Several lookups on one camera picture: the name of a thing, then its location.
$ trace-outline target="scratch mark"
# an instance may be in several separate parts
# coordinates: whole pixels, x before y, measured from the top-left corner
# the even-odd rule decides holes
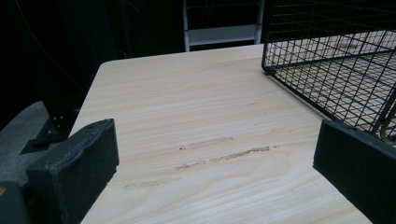
[[[160,186],[162,184],[169,184],[171,182],[177,181],[179,179],[182,179],[182,177],[176,177],[176,178],[162,178],[159,180],[153,180],[153,181],[147,181],[147,182],[140,182],[140,183],[133,183],[130,185],[126,185],[123,187],[125,190],[129,189],[142,189],[146,187],[154,187],[154,186]]]
[[[228,142],[228,141],[232,141],[233,138],[231,137],[222,137],[222,138],[217,138],[217,139],[212,139],[209,141],[204,141],[204,142],[200,142],[200,143],[194,143],[190,145],[191,149],[196,149],[196,148],[200,148],[200,147],[210,147],[212,145],[215,145],[217,143],[221,143],[221,142]]]
[[[184,163],[184,164],[181,165],[181,166],[176,166],[175,169],[177,169],[177,170],[189,169],[189,168],[194,167],[194,166],[196,166],[196,165],[205,165],[205,164],[206,164],[206,161],[198,161],[198,162],[192,163],[192,164]]]
[[[244,152],[238,152],[238,153],[234,153],[228,156],[223,156],[220,158],[214,158],[214,159],[210,159],[210,161],[221,161],[221,160],[231,160],[231,159],[236,159],[238,157],[242,157],[245,156],[247,154],[249,154],[250,152],[263,152],[263,151],[269,151],[270,148],[269,147],[255,147],[251,150],[248,151],[244,151]]]

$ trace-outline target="black foam block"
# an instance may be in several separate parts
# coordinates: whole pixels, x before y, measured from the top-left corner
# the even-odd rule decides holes
[[[323,120],[314,168],[373,223],[396,223],[396,148],[344,123]]]
[[[119,153],[113,119],[92,123],[27,168],[44,198],[49,223],[79,223],[116,173]]]

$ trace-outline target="table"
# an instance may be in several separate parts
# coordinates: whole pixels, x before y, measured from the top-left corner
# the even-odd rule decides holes
[[[120,165],[83,223],[370,223],[313,169],[322,115],[262,45],[101,65],[72,130],[114,119]]]

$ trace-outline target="metal grid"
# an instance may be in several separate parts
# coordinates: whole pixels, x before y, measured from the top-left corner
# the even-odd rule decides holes
[[[396,3],[268,0],[262,67],[331,119],[396,142]]]

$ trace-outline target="white shelf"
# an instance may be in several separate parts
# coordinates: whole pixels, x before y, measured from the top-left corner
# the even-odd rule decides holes
[[[256,25],[189,30],[190,46],[254,40]]]

